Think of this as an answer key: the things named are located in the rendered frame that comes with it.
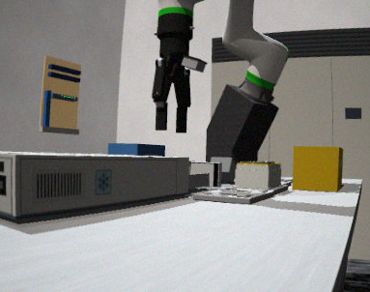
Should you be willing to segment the yellow bin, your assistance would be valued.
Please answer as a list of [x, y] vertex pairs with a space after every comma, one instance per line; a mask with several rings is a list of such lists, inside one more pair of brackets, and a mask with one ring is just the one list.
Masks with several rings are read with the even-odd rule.
[[339, 191], [342, 154], [339, 147], [294, 146], [292, 190]]

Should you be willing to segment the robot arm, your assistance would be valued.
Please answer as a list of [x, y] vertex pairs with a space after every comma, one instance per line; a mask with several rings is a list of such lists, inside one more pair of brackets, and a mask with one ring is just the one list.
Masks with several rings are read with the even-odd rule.
[[[204, 0], [157, 1], [157, 38], [180, 35], [192, 40], [194, 5]], [[270, 104], [274, 99], [273, 87], [290, 51], [284, 44], [253, 29], [253, 7], [254, 0], [229, 0], [222, 42], [229, 52], [250, 63], [246, 77], [237, 90], [256, 102]], [[180, 55], [179, 62], [201, 73], [208, 64], [189, 55]]]

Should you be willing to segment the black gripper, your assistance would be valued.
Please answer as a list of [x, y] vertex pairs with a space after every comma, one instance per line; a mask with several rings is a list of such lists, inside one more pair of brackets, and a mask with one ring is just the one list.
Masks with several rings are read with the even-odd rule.
[[191, 105], [190, 69], [186, 70], [179, 62], [180, 55], [189, 55], [188, 37], [167, 35], [160, 38], [159, 56], [162, 59], [156, 59], [152, 93], [152, 98], [155, 99], [154, 102], [157, 107], [156, 131], [167, 131], [167, 99], [171, 84], [174, 83], [178, 105], [176, 132], [186, 132], [187, 108]]

